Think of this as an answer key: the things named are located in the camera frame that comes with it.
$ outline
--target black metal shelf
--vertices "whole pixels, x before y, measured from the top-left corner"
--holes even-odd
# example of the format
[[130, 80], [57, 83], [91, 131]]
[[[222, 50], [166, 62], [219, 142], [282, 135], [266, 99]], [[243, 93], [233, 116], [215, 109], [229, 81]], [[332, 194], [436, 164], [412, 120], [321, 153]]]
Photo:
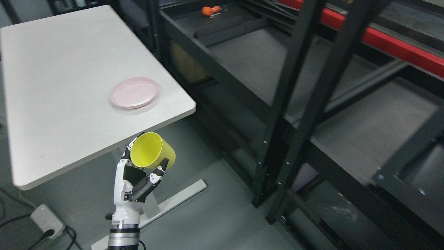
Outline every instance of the black metal shelf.
[[[257, 2], [187, 1], [161, 8], [166, 35], [217, 82], [187, 90], [235, 142], [234, 149], [229, 145], [230, 150], [222, 150], [231, 153], [240, 147], [257, 161], [251, 176], [228, 157], [252, 188], [253, 204], [260, 205], [279, 186], [268, 220], [284, 223], [279, 214], [282, 199], [300, 165], [308, 162], [401, 247], [436, 247], [429, 239], [439, 235], [396, 199], [394, 208], [390, 198], [372, 190], [372, 176], [442, 104], [443, 80], [359, 42], [383, 1], [356, 1], [374, 5], [368, 12], [356, 7], [361, 15], [345, 26], [351, 34], [337, 34], [318, 23], [323, 1], [306, 3], [305, 13]], [[224, 11], [203, 17], [200, 9], [205, 5], [220, 5]], [[294, 20], [298, 33], [288, 36]], [[313, 39], [314, 33], [321, 38]], [[340, 40], [332, 44], [336, 34]], [[249, 115], [240, 116], [236, 108]], [[401, 113], [410, 117], [408, 122]], [[245, 121], [249, 116], [261, 124], [253, 133]], [[406, 235], [412, 243], [402, 242]]]

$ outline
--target pink plate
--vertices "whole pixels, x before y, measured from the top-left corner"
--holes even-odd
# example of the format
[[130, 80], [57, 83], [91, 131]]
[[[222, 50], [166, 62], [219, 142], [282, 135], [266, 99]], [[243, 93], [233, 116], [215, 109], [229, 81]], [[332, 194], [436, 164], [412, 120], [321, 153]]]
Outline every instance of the pink plate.
[[111, 102], [124, 109], [136, 109], [150, 103], [158, 92], [157, 83], [146, 77], [133, 77], [119, 82], [110, 94]]

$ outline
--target red beam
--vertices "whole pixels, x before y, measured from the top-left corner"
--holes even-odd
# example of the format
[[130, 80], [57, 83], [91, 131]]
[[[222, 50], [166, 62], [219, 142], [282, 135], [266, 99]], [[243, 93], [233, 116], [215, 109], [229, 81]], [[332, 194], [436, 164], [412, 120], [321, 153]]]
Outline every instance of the red beam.
[[[303, 0], [279, 0], [290, 7], [301, 9]], [[324, 8], [321, 15], [321, 22], [334, 28], [340, 29], [344, 23], [345, 16]], [[373, 28], [367, 28], [362, 41], [380, 50], [396, 56], [404, 61], [415, 64], [440, 77], [444, 77], [444, 58], [435, 56], [418, 47], [410, 45], [392, 36], [384, 34]]]

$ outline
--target power strip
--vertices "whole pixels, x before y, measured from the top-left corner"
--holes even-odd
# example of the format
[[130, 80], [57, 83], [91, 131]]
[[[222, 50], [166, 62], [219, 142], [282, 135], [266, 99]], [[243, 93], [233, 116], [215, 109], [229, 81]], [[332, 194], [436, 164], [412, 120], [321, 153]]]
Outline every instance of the power strip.
[[65, 229], [65, 224], [49, 209], [45, 204], [40, 205], [31, 214], [31, 219], [37, 224], [37, 226], [46, 232], [50, 229], [54, 230], [54, 234], [49, 236], [50, 239], [55, 239], [62, 234]]

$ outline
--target gray floor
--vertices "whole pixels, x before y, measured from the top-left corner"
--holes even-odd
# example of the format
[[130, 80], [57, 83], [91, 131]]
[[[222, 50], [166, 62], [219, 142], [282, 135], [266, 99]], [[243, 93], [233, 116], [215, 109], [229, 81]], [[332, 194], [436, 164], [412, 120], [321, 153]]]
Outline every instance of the gray floor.
[[[0, 186], [17, 197], [18, 190], [11, 180], [4, 127], [1, 133]], [[175, 166], [166, 173], [155, 191], [158, 202], [199, 179], [203, 179], [208, 188], [142, 230], [141, 239], [148, 249], [299, 249], [280, 225], [270, 226], [265, 221], [270, 200], [259, 209], [251, 205], [251, 191], [211, 145], [206, 144], [205, 135], [192, 119], [178, 121], [158, 133], [177, 153]], [[112, 154], [105, 154], [24, 191], [23, 195], [37, 205], [45, 203], [51, 207], [62, 221], [77, 231], [83, 249], [89, 249], [107, 234], [110, 226], [104, 215], [114, 209], [115, 164]], [[32, 212], [1, 196], [7, 213], [1, 223]], [[40, 235], [37, 226], [29, 218], [24, 218], [0, 229], [0, 249], [27, 249]], [[65, 249], [69, 242], [69, 237], [63, 234], [36, 249]]]

